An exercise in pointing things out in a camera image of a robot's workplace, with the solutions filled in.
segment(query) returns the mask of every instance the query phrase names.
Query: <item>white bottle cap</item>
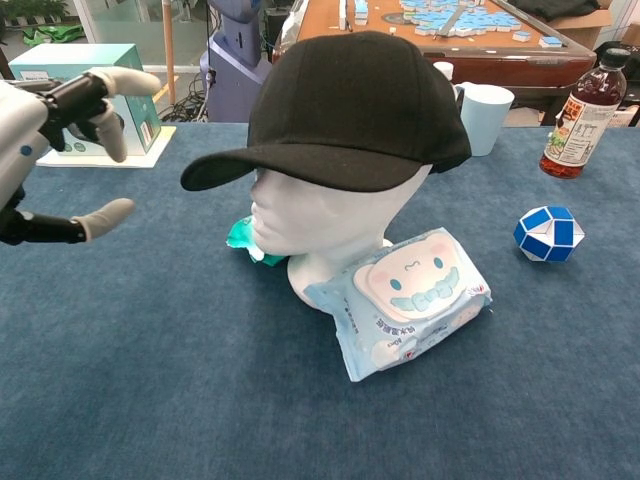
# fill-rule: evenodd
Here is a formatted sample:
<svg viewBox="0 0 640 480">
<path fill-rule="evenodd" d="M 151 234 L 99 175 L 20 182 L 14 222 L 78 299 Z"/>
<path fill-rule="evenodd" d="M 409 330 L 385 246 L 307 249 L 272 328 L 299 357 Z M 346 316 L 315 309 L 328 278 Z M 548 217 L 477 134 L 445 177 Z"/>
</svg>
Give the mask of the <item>white bottle cap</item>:
<svg viewBox="0 0 640 480">
<path fill-rule="evenodd" d="M 453 64 L 449 62 L 436 62 L 433 64 L 438 70 L 442 72 L 442 74 L 447 77 L 447 80 L 451 81 L 453 79 Z"/>
</svg>

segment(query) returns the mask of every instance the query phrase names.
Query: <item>bottle cap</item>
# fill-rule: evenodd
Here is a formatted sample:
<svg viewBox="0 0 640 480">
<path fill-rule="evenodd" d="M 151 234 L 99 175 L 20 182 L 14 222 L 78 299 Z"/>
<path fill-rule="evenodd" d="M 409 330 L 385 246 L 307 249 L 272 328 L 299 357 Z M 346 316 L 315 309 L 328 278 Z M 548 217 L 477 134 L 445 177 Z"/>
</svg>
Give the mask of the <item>bottle cap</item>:
<svg viewBox="0 0 640 480">
<path fill-rule="evenodd" d="M 436 62 L 433 64 L 438 70 L 442 72 L 442 74 L 447 77 L 447 80 L 451 81 L 453 79 L 453 64 L 449 62 Z"/>
<path fill-rule="evenodd" d="M 624 48 L 609 48 L 604 52 L 600 63 L 609 68 L 622 68 L 630 56 L 631 52 Z"/>
</svg>

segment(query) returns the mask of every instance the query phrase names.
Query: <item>red liquid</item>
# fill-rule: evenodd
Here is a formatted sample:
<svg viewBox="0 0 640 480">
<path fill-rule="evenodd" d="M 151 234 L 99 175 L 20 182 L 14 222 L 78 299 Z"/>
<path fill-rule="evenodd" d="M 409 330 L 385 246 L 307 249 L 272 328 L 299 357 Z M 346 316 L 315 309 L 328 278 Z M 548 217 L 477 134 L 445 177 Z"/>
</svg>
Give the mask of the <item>red liquid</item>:
<svg viewBox="0 0 640 480">
<path fill-rule="evenodd" d="M 594 105 L 619 105 L 624 98 L 627 89 L 627 81 L 620 70 L 598 67 L 578 80 L 571 94 L 580 101 Z M 563 117 L 556 123 L 556 128 L 562 128 Z M 584 165 L 569 167 L 560 165 L 544 153 L 540 159 L 540 168 L 555 177 L 576 178 L 582 173 Z"/>
</svg>

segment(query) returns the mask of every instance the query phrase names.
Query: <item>blue fabric tablecloth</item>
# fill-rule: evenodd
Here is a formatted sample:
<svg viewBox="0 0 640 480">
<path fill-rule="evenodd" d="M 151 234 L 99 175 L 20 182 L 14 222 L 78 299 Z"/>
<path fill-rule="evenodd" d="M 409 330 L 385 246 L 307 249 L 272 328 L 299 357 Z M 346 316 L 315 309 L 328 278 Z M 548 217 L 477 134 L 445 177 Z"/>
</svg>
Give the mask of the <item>blue fabric tablecloth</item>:
<svg viewBox="0 0 640 480">
<path fill-rule="evenodd" d="M 445 227 L 494 303 L 359 384 L 285 266 L 225 245 L 251 176 L 179 185 L 245 126 L 180 125 L 152 170 L 38 167 L 25 209 L 137 211 L 89 245 L 0 246 L 0 479 L 640 478 L 640 132 L 570 181 L 539 170 L 546 134 L 504 130 L 394 220 L 392 241 Z M 547 204 L 586 231 L 567 264 L 513 240 Z"/>
</svg>

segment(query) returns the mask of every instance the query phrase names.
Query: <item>plastic bottle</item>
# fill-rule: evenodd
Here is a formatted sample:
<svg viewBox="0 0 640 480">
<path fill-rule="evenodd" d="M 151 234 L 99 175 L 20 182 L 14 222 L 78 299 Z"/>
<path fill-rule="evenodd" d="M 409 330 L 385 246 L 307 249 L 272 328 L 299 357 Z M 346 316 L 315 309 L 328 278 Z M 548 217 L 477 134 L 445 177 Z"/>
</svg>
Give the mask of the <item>plastic bottle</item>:
<svg viewBox="0 0 640 480">
<path fill-rule="evenodd" d="M 630 55 L 627 50 L 610 48 L 598 67 L 580 77 L 549 135 L 540 159 L 544 172 L 560 178 L 582 173 L 624 99 L 627 81 L 621 70 Z"/>
<path fill-rule="evenodd" d="M 451 87 L 453 88 L 453 95 L 455 98 L 458 98 L 458 91 L 456 87 L 453 85 L 453 64 L 449 62 L 436 62 L 433 64 L 440 72 L 447 77 L 447 80 L 451 83 Z"/>
</svg>

